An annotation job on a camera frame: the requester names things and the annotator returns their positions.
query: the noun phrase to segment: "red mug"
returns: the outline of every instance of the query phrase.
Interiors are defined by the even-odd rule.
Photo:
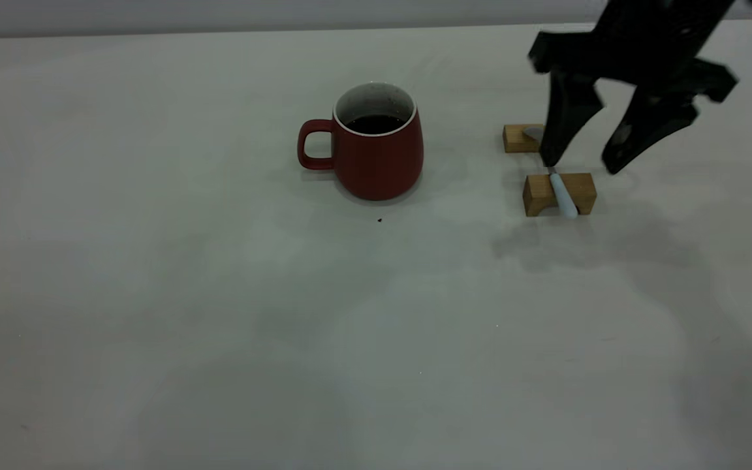
[[[362,119],[374,116],[378,116],[376,121]],[[332,134],[331,157],[312,158],[304,152],[307,136],[313,132]],[[335,104],[332,119],[308,120],[301,127],[298,160],[308,170],[335,170],[338,181],[361,199],[400,196],[420,179],[423,169],[417,104],[392,84],[368,83],[350,89]]]

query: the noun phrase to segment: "wooden block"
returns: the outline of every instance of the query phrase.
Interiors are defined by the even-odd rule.
[[[504,126],[504,151],[507,153],[536,153],[539,142],[524,134],[528,127],[544,128],[543,124],[519,124]]]
[[[571,194],[579,214],[588,215],[597,201],[597,188],[593,185],[591,173],[560,173],[567,192]],[[524,183],[524,210],[528,217],[536,217],[544,208],[555,208],[556,194],[550,175],[530,175]]]

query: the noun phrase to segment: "table surface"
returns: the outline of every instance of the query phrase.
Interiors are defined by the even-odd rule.
[[[752,470],[752,21],[618,176],[599,83],[575,221],[501,142],[540,29],[588,25],[0,40],[0,468]],[[368,80],[423,119],[393,202],[296,161]]]

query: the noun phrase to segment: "robotic arm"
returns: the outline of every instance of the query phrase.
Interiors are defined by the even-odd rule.
[[[571,140],[603,109],[594,83],[636,86],[623,120],[603,151],[620,172],[660,139],[698,117],[696,95],[717,103],[737,83],[726,66],[698,59],[734,0],[609,0],[590,33],[539,33],[530,51],[535,71],[550,74],[541,160],[555,166]]]

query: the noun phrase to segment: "dark liquid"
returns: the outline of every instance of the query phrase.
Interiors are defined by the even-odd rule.
[[[364,116],[354,119],[347,128],[361,134],[387,134],[396,131],[405,121],[394,116]]]

